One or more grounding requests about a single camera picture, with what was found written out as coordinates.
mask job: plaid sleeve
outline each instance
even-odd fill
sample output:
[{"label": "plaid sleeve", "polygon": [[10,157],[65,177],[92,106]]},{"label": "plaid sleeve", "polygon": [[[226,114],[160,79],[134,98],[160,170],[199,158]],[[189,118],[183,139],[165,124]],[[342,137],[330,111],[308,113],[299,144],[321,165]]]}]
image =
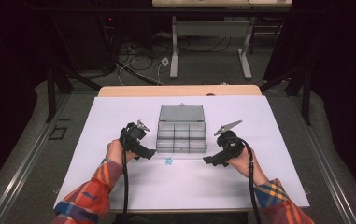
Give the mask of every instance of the plaid sleeve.
[{"label": "plaid sleeve", "polygon": [[254,190],[262,208],[283,203],[289,199],[279,179],[274,179],[262,184]]},{"label": "plaid sleeve", "polygon": [[271,220],[271,223],[314,223],[289,199],[279,179],[258,186],[255,193],[260,206],[264,208],[264,214]]},{"label": "plaid sleeve", "polygon": [[59,215],[51,223],[95,223],[109,209],[108,194],[116,185],[122,168],[103,160],[93,178],[69,193],[55,207]]}]

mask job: blue star sticker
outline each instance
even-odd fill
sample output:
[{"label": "blue star sticker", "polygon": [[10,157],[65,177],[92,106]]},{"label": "blue star sticker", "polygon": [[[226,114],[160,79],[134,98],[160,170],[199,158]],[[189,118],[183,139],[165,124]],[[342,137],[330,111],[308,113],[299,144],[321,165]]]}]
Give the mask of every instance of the blue star sticker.
[{"label": "blue star sticker", "polygon": [[172,162],[173,162],[173,160],[172,160],[172,158],[166,158],[166,162],[165,162],[165,164],[166,165],[172,165]]}]

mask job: black curtain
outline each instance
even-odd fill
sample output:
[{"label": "black curtain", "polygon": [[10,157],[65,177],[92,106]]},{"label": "black curtain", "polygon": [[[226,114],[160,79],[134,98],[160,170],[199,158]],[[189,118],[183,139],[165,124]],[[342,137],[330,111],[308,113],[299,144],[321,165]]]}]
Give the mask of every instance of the black curtain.
[{"label": "black curtain", "polygon": [[295,9],[325,9],[327,16],[288,19],[264,79],[311,60],[311,90],[324,101],[335,149],[356,178],[356,1],[295,0]]},{"label": "black curtain", "polygon": [[0,1],[0,169],[32,117],[35,86],[46,80],[25,24],[16,1]]}]

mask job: white paper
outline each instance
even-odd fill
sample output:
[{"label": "white paper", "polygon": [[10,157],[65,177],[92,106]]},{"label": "white paper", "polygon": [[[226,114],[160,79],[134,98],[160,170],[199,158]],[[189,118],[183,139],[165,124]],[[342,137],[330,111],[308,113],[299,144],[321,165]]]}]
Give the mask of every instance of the white paper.
[{"label": "white paper", "polygon": [[[206,122],[206,154],[156,153],[151,160],[128,163],[130,211],[231,210],[252,208],[249,181],[232,166],[214,167],[203,157],[221,151],[214,133],[221,125],[242,119],[232,131],[255,150],[263,171],[279,178],[291,199],[309,203],[291,157],[264,96],[97,97],[78,141],[57,202],[91,179],[105,157],[107,143],[120,136],[127,123],[139,119],[150,128],[141,140],[155,149],[161,105],[202,105]],[[166,159],[171,157],[171,165]],[[123,177],[110,194],[112,210],[122,210]]]}]

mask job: table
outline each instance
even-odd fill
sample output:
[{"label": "table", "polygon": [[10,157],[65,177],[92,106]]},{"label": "table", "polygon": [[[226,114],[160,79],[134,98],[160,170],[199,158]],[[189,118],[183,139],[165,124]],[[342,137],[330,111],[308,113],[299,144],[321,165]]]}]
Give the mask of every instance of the table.
[{"label": "table", "polygon": [[[264,172],[269,178],[278,177],[298,206],[309,206],[271,108],[259,88],[250,85],[104,87],[93,102],[55,205],[91,178],[105,156],[107,143],[118,138],[128,122],[141,119],[150,128],[141,144],[155,148],[160,106],[180,103],[204,107],[207,152],[156,153],[151,160],[129,162],[129,213],[251,210],[249,181],[232,166],[213,167],[202,159],[221,150],[213,133],[238,119],[243,122],[233,131],[255,148]],[[169,157],[171,165],[165,163]],[[110,194],[110,201],[111,212],[122,211],[123,178]]]},{"label": "table", "polygon": [[[154,7],[278,7],[289,8],[292,0],[153,0]],[[245,37],[238,49],[244,77],[252,79],[247,51],[254,26],[254,18],[247,21],[177,21],[172,17],[172,60],[170,77],[178,77],[178,35],[215,35]]]}]

